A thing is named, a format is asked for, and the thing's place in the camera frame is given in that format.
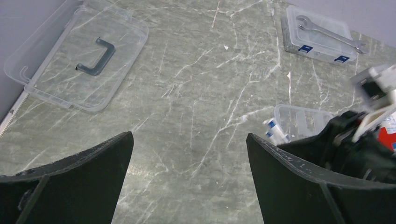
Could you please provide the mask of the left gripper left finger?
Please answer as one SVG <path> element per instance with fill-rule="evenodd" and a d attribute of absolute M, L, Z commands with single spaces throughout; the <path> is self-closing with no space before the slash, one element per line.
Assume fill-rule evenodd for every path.
<path fill-rule="evenodd" d="M 0 177 L 3 224 L 109 224 L 134 138 L 120 133 L 92 148 Z"/>

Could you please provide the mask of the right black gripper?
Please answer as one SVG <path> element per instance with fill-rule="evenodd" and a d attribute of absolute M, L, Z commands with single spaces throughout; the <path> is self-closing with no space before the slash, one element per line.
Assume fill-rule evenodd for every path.
<path fill-rule="evenodd" d="M 368 131 L 352 142 L 363 116 L 363 112 L 347 111 L 332 118 L 318 135 L 279 148 L 336 173 L 394 184 L 396 156 L 377 140 L 375 133 Z"/>

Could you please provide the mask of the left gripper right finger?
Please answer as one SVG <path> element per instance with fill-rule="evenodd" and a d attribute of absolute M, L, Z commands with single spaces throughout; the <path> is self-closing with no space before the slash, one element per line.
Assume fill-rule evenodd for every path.
<path fill-rule="evenodd" d="M 253 133 L 246 144 L 264 223 L 395 223 L 394 184 L 332 172 Z"/>

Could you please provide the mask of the clear divided organizer tray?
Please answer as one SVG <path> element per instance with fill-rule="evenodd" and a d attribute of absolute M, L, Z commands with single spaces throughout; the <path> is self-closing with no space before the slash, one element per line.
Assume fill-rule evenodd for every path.
<path fill-rule="evenodd" d="M 323 110 L 278 104 L 274 118 L 291 140 L 299 140 L 319 134 L 333 116 Z"/>

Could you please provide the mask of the clear first aid box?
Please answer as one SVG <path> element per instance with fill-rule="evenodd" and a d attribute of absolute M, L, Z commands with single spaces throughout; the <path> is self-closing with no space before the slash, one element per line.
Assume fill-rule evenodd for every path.
<path fill-rule="evenodd" d="M 390 151 L 396 151 L 396 113 L 389 115 L 380 124 L 378 141 Z"/>

